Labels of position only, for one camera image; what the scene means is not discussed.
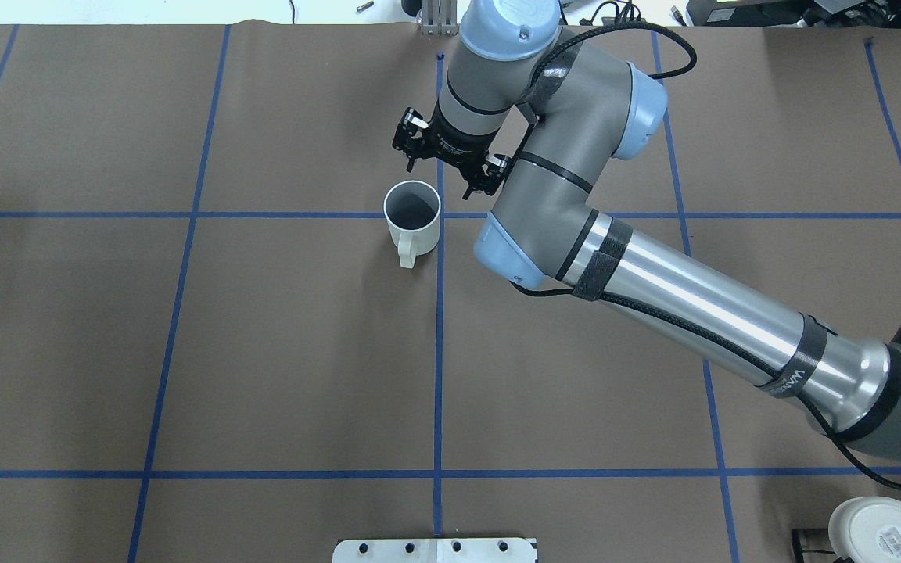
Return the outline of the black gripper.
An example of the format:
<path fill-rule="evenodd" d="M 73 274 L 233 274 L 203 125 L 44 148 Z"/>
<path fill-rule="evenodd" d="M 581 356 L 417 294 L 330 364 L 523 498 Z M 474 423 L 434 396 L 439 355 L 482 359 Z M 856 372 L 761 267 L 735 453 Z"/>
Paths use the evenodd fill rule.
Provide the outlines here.
<path fill-rule="evenodd" d="M 510 156 L 491 156 L 490 144 L 498 130 L 487 133 L 462 131 L 435 106 L 429 121 L 415 109 L 407 109 L 398 119 L 391 146 L 407 157 L 405 171 L 414 170 L 419 158 L 437 158 L 461 172 L 466 189 L 462 196 L 468 200 L 473 193 L 496 195 L 512 170 Z"/>

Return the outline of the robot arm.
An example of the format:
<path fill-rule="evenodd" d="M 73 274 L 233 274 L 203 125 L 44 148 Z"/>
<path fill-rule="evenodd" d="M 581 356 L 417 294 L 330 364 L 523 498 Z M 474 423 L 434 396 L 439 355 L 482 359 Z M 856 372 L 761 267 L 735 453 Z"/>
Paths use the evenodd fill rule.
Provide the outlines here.
<path fill-rule="evenodd" d="M 473 246 L 483 266 L 534 296 L 553 278 L 622 307 L 804 410 L 844 455 L 901 462 L 901 327 L 851 341 L 587 203 L 605 164 L 662 125 L 662 82 L 698 62 L 689 42 L 644 21 L 573 34 L 557 1 L 473 1 L 460 40 L 432 117 L 405 110 L 393 148 L 496 196 Z"/>

